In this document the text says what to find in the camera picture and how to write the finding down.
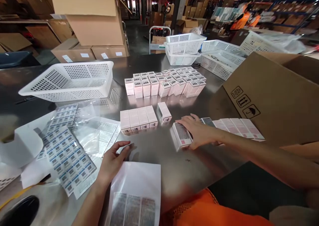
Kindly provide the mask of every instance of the hand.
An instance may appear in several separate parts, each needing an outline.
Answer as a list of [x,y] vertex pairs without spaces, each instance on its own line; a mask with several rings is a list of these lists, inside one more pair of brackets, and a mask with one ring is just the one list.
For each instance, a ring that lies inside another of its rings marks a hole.
[[199,120],[199,117],[194,114],[191,116],[183,116],[181,120],[176,120],[177,123],[182,124],[192,134],[193,143],[189,146],[191,149],[196,149],[201,145],[205,145],[217,141],[222,133],[220,129],[204,125]]
[[123,160],[126,158],[130,147],[124,148],[120,154],[117,154],[117,150],[120,147],[130,144],[130,141],[118,141],[112,147],[105,152],[101,163],[100,171],[96,181],[107,188],[113,178],[120,170]]

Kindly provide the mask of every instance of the forearm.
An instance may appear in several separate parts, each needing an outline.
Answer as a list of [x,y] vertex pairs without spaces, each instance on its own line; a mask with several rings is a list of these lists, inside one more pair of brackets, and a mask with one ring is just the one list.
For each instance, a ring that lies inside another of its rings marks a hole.
[[98,225],[106,190],[107,186],[105,184],[100,184],[98,181],[94,182],[72,226]]
[[218,141],[296,189],[319,188],[319,166],[280,148],[219,130]]

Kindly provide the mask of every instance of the fragile symbol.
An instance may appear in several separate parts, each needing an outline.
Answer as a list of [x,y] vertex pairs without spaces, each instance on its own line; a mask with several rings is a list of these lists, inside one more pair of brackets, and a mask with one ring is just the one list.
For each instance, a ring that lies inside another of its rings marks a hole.
[[241,93],[243,93],[243,90],[239,87],[239,86],[237,86],[233,91],[232,91],[232,96],[233,96],[233,98],[235,99],[235,98],[237,98]]
[[246,94],[244,94],[236,102],[237,102],[238,106],[240,108],[242,108],[245,105],[247,105],[248,103],[250,103],[251,100],[249,99],[249,97]]
[[247,119],[251,119],[255,116],[260,115],[260,111],[258,110],[258,108],[252,104],[250,106],[248,106],[247,108],[245,108],[243,110],[243,113],[245,114],[245,116],[247,117]]

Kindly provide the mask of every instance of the right hand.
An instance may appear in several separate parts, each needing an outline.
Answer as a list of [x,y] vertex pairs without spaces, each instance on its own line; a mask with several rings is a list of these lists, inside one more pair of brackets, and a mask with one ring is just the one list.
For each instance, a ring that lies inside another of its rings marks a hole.
[[220,131],[217,128],[204,125],[197,115],[183,116],[181,120],[176,120],[182,124],[193,136],[193,143],[189,146],[196,149],[201,145],[205,145],[214,141],[218,141]]

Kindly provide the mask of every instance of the orange vest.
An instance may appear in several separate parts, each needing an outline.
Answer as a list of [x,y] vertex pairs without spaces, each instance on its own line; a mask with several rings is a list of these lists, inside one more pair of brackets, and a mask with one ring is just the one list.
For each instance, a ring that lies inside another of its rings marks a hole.
[[245,13],[241,19],[239,19],[237,22],[234,22],[234,24],[231,26],[230,30],[239,30],[239,29],[244,28],[249,17],[250,17],[250,13]]
[[259,22],[259,19],[260,19],[260,16],[258,15],[258,16],[255,18],[255,20],[254,20],[251,24],[249,24],[248,27],[255,27],[255,26],[257,25],[257,23]]

